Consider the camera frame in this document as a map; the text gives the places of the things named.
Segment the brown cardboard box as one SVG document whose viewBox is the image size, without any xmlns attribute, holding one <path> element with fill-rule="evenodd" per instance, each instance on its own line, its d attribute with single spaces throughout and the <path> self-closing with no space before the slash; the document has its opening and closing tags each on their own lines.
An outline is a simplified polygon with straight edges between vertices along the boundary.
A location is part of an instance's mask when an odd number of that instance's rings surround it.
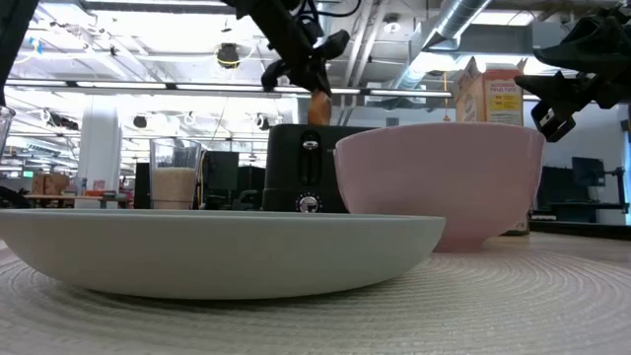
<svg viewBox="0 0 631 355">
<path fill-rule="evenodd" d="M 33 179 L 31 194 L 61 195 L 69 185 L 70 178 L 59 173 L 37 174 Z"/>
</svg>

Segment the round woven beige placemat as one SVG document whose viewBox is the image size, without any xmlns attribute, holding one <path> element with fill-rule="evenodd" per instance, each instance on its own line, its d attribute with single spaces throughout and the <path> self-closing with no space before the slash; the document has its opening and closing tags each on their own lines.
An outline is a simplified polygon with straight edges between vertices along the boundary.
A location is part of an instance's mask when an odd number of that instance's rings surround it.
<svg viewBox="0 0 631 355">
<path fill-rule="evenodd" d="M 0 355 L 631 355 L 631 242 L 533 234 L 385 283 L 178 302 L 66 286 L 0 242 Z"/>
</svg>

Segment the black toaster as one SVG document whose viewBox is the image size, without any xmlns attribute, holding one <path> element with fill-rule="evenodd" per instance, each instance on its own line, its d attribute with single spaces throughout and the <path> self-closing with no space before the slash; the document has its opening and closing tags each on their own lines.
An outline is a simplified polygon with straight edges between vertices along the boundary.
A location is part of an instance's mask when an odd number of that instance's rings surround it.
<svg viewBox="0 0 631 355">
<path fill-rule="evenodd" d="M 269 130 L 262 209 L 346 214 L 336 181 L 336 143 L 363 127 L 279 124 Z"/>
</svg>

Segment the pink bowl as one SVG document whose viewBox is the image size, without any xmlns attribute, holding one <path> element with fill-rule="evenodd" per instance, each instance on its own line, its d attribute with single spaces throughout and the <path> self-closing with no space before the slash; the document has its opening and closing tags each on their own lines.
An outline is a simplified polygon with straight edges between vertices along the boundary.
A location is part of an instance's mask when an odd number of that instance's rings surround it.
<svg viewBox="0 0 631 355">
<path fill-rule="evenodd" d="M 440 216 L 436 250 L 469 251 L 526 220 L 544 145 L 523 126 L 441 122 L 356 133 L 333 156 L 349 212 Z"/>
</svg>

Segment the wooden background table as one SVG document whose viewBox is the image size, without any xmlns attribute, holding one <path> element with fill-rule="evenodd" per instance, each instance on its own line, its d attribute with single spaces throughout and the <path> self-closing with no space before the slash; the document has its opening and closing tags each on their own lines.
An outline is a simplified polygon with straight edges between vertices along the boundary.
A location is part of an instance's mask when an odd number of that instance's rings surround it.
<svg viewBox="0 0 631 355">
<path fill-rule="evenodd" d="M 59 205 L 62 205 L 66 200 L 84 200 L 84 201 L 98 201 L 101 209 L 107 209 L 107 205 L 110 202 L 116 202 L 117 204 L 127 207 L 130 200 L 127 198 L 115 198 L 109 196 L 84 196 L 84 195 L 41 195 L 41 194 L 27 194 L 25 198 L 28 200 L 54 200 Z"/>
</svg>

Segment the white pillar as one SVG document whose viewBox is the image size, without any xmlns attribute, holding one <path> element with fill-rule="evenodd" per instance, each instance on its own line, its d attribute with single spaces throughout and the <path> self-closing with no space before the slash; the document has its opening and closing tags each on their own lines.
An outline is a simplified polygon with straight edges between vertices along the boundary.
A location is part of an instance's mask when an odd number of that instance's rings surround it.
<svg viewBox="0 0 631 355">
<path fill-rule="evenodd" d="M 92 190 L 119 189 L 122 129 L 117 97 L 87 96 L 83 107 L 77 177 Z"/>
</svg>

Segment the black background computer monitor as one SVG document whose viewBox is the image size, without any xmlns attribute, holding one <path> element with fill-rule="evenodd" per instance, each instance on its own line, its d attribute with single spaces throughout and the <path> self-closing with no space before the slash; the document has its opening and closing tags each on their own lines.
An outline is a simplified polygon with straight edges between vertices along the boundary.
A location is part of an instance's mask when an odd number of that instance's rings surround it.
<svg viewBox="0 0 631 355">
<path fill-rule="evenodd" d="M 202 184 L 205 188 L 236 190 L 238 187 L 239 154 L 207 151 L 202 164 Z"/>
</svg>

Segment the brown toast slice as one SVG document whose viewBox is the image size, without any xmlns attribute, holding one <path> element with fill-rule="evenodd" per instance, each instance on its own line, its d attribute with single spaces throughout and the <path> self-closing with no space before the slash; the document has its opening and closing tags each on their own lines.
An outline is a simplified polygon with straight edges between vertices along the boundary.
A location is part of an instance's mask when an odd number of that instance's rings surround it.
<svg viewBox="0 0 631 355">
<path fill-rule="evenodd" d="M 308 109 L 309 125 L 328 125 L 331 118 L 330 97 L 322 91 L 312 93 Z"/>
</svg>

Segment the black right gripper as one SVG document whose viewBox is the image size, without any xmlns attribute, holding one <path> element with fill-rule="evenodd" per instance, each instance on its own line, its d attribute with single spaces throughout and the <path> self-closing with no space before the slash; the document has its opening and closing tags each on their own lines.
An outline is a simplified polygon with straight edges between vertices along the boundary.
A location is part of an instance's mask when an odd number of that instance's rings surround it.
<svg viewBox="0 0 631 355">
<path fill-rule="evenodd" d="M 530 112 L 536 129 L 549 143 L 558 142 L 576 126 L 573 114 L 592 100 L 600 108 L 631 104 L 631 16 L 581 19 L 560 43 L 536 49 L 547 65 L 580 72 L 619 72 L 615 78 L 579 73 L 565 78 L 521 75 L 515 83 L 539 99 Z"/>
</svg>

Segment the large grey plate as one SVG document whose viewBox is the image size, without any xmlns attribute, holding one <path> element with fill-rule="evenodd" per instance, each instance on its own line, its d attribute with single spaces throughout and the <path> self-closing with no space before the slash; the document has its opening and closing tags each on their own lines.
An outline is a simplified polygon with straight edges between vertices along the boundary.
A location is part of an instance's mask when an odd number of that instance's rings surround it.
<svg viewBox="0 0 631 355">
<path fill-rule="evenodd" d="M 253 300 L 361 288 L 424 261 L 442 217 L 3 209 L 0 239 L 36 271 L 90 290 Z"/>
</svg>

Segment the orange and white cereal box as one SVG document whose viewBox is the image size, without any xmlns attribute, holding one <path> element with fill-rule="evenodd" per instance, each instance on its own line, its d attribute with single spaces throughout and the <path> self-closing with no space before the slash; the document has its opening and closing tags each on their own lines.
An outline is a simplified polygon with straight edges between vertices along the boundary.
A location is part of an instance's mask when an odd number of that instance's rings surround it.
<svg viewBox="0 0 631 355">
<path fill-rule="evenodd" d="M 495 237 L 526 216 L 531 200 L 531 164 L 540 154 L 524 128 L 523 89 L 515 81 L 522 67 L 485 64 L 470 58 L 452 88 L 456 121 L 450 125 L 459 182 L 468 204 L 459 236 Z"/>
</svg>

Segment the silver slanted ceiling duct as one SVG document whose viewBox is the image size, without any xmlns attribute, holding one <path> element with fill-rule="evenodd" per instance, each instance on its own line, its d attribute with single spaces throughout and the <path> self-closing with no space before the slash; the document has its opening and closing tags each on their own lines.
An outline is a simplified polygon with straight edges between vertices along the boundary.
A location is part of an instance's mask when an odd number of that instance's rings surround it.
<svg viewBox="0 0 631 355">
<path fill-rule="evenodd" d="M 392 89 L 412 90 L 432 71 L 445 63 L 433 50 L 455 51 L 460 38 L 493 0 L 443 0 L 439 13 L 422 22 L 408 43 L 410 59 L 394 79 Z"/>
</svg>

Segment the black monitor on arm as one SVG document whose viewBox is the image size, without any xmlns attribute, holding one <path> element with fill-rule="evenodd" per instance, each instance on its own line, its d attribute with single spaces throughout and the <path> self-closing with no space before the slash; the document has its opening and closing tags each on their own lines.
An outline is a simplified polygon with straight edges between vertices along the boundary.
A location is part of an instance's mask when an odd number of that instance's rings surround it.
<svg viewBox="0 0 631 355">
<path fill-rule="evenodd" d="M 605 186 L 603 161 L 593 158 L 572 158 L 572 170 L 576 185 L 585 187 Z"/>
</svg>

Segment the glass of milk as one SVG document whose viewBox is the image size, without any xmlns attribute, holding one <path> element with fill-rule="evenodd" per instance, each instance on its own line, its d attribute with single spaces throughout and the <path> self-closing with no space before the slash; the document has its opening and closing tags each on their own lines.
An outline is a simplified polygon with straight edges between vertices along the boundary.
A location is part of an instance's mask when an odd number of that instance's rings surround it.
<svg viewBox="0 0 631 355">
<path fill-rule="evenodd" d="M 179 138 L 150 141 L 150 198 L 153 209 L 189 210 L 197 184 L 201 144 Z"/>
</svg>

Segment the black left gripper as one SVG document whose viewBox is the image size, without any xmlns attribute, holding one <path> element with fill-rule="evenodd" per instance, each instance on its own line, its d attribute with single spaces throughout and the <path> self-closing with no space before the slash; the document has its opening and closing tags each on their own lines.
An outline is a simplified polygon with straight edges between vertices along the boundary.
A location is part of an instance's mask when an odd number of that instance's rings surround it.
<svg viewBox="0 0 631 355">
<path fill-rule="evenodd" d="M 344 52 L 350 35 L 340 30 L 328 36 L 324 43 L 314 46 L 306 29 L 306 25 L 289 23 L 287 30 L 268 37 L 271 48 L 280 59 L 270 64 L 261 76 L 265 92 L 272 92 L 278 86 L 278 79 L 286 76 L 292 85 L 310 93 L 331 94 L 326 62 Z"/>
</svg>

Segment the long ceiling light bar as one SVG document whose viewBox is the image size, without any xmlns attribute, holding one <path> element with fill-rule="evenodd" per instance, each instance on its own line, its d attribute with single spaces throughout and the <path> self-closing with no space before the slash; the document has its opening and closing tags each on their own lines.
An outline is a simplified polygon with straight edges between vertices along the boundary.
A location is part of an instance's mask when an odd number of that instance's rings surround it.
<svg viewBox="0 0 631 355">
<path fill-rule="evenodd" d="M 38 79 L 9 79 L 9 88 L 50 90 L 77 93 L 114 93 L 114 94 L 160 94 L 182 96 L 211 95 L 297 95 L 305 96 L 309 91 L 299 87 L 281 86 L 265 91 L 261 86 L 240 84 L 182 84 L 152 82 L 107 82 L 107 81 L 62 81 Z M 370 96 L 384 98 L 410 99 L 451 99 L 453 95 L 446 91 L 436 90 L 390 90 L 371 88 L 332 88 L 332 96 Z"/>
</svg>

